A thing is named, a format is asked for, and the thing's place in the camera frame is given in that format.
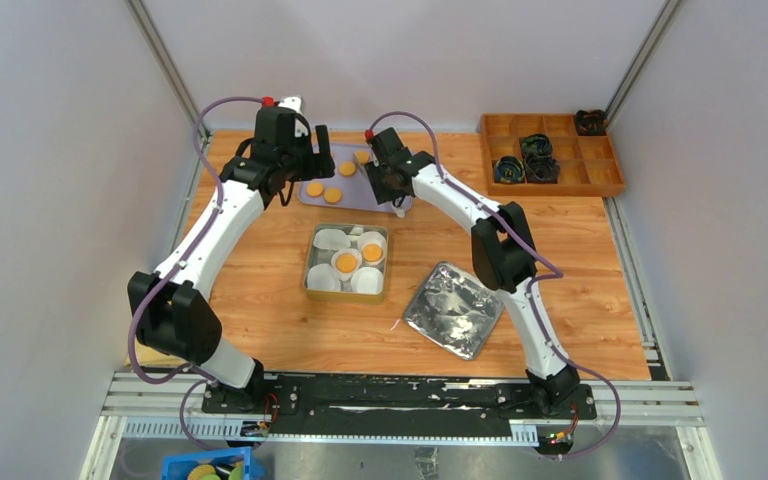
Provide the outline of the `lavender plastic tray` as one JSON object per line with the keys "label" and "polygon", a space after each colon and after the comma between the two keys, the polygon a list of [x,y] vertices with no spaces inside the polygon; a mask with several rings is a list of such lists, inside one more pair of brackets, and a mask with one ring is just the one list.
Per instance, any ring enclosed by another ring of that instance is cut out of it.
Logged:
{"label": "lavender plastic tray", "polygon": [[[330,187],[339,188],[343,193],[343,198],[339,204],[330,205],[323,200],[323,196],[319,198],[311,198],[306,192],[306,186],[310,181],[301,182],[300,186],[296,188],[298,199],[301,203],[310,206],[321,206],[329,208],[344,208],[352,210],[363,210],[378,213],[394,214],[391,204],[385,203],[379,205],[373,195],[372,188],[367,179],[364,166],[357,165],[357,173],[352,177],[343,177],[338,173],[338,166],[342,162],[353,161],[353,153],[356,150],[366,150],[370,152],[370,160],[374,157],[372,150],[363,144],[350,144],[334,142],[330,144],[330,151],[332,158],[335,162],[335,174],[333,177],[325,179],[316,179],[314,181],[321,182],[326,189]],[[406,198],[403,207],[406,213],[412,208],[412,199]]]}

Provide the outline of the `square metal cookie tin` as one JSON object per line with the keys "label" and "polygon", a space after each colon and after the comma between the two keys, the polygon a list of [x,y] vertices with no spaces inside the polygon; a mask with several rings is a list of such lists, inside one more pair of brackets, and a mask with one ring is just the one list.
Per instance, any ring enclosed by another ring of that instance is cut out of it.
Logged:
{"label": "square metal cookie tin", "polygon": [[303,288],[309,299],[378,305],[388,278],[389,231],[383,226],[321,223],[314,227]]}

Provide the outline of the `metal tongs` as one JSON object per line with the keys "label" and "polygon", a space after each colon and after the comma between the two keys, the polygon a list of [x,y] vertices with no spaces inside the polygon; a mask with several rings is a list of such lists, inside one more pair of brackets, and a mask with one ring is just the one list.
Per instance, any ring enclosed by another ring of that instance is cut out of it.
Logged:
{"label": "metal tongs", "polygon": [[394,214],[398,218],[404,218],[405,217],[406,211],[405,211],[405,209],[403,207],[403,199],[394,200],[391,203],[391,208],[392,208]]}

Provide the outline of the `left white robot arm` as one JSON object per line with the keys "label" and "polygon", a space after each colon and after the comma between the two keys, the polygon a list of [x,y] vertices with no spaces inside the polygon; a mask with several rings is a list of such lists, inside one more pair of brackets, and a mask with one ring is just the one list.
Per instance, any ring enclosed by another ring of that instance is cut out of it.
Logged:
{"label": "left white robot arm", "polygon": [[177,357],[183,363],[174,374],[188,369],[223,385],[243,413],[265,403],[263,365],[224,337],[209,304],[213,285],[239,239],[274,201],[286,206],[296,184],[335,174],[327,128],[310,125],[301,97],[252,101],[259,107],[254,133],[222,169],[209,163],[203,149],[196,150],[215,184],[196,223],[152,272],[135,272],[127,285],[133,315],[128,357],[134,372],[150,384],[173,377],[149,376],[139,364],[138,345]]}

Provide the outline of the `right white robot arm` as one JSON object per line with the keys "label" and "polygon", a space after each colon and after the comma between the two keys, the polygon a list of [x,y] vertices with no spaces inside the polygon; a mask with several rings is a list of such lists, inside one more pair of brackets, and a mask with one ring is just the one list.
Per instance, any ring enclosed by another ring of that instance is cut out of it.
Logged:
{"label": "right white robot arm", "polygon": [[523,208],[478,194],[433,155],[411,152],[392,128],[364,136],[373,154],[365,170],[378,202],[423,200],[470,235],[473,272],[501,299],[521,340],[533,408],[544,417],[561,414],[580,376],[548,319],[537,285],[541,258]]}

